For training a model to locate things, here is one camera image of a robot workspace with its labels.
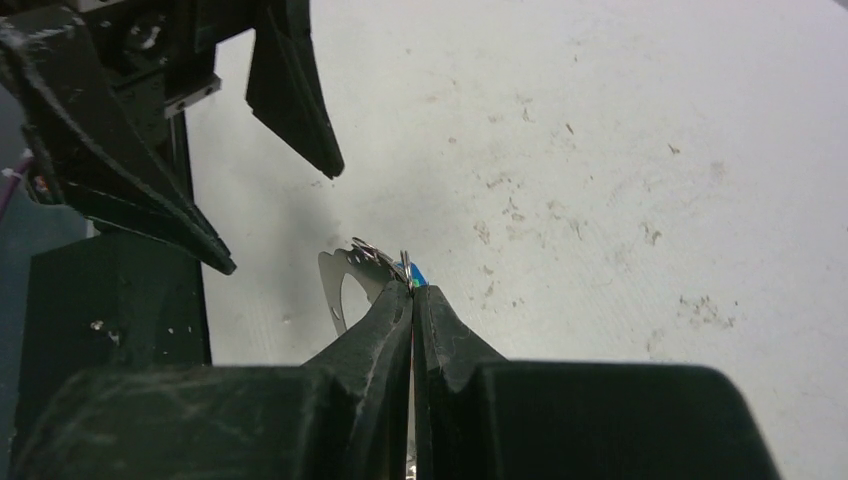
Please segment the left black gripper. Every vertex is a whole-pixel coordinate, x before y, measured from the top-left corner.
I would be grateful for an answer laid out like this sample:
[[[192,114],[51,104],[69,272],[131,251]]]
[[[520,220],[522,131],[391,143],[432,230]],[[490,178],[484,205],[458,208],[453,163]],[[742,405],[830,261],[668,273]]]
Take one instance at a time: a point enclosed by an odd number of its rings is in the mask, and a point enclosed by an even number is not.
[[[253,22],[253,115],[326,177],[343,172],[308,1],[66,5],[81,17],[49,6],[1,21],[1,81],[23,110],[24,137],[59,203],[233,273],[225,243],[150,145],[167,140],[170,120],[220,90],[217,45]]]

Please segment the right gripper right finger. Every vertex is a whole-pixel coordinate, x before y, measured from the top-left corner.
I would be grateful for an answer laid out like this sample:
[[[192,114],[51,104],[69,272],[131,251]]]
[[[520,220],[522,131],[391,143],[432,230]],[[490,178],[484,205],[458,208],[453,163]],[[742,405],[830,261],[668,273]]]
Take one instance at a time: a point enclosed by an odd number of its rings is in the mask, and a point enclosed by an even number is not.
[[[775,479],[751,412],[697,365],[509,360],[435,287],[413,303],[421,479]]]

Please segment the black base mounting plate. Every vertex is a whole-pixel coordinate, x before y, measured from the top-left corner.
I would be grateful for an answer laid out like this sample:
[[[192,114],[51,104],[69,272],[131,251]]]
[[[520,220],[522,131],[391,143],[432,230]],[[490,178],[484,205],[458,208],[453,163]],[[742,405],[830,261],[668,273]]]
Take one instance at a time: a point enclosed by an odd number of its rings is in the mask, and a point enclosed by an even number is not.
[[[202,268],[164,243],[115,230],[30,262],[14,445],[60,387],[103,366],[208,365]]]

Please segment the key with blue tag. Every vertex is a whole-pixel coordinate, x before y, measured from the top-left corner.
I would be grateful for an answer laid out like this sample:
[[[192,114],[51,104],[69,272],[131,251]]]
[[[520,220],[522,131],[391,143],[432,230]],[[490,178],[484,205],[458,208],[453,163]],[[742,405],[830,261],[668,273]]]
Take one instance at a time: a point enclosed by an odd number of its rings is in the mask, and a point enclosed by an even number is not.
[[[428,285],[428,281],[422,274],[421,270],[414,263],[410,264],[410,280],[415,288]]]

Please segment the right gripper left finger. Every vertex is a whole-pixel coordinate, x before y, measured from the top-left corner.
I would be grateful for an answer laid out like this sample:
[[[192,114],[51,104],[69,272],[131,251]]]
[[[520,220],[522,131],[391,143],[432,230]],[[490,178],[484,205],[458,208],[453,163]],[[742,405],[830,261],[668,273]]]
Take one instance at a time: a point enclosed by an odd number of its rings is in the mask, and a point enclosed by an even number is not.
[[[412,296],[298,367],[94,369],[49,403],[17,479],[402,479]]]

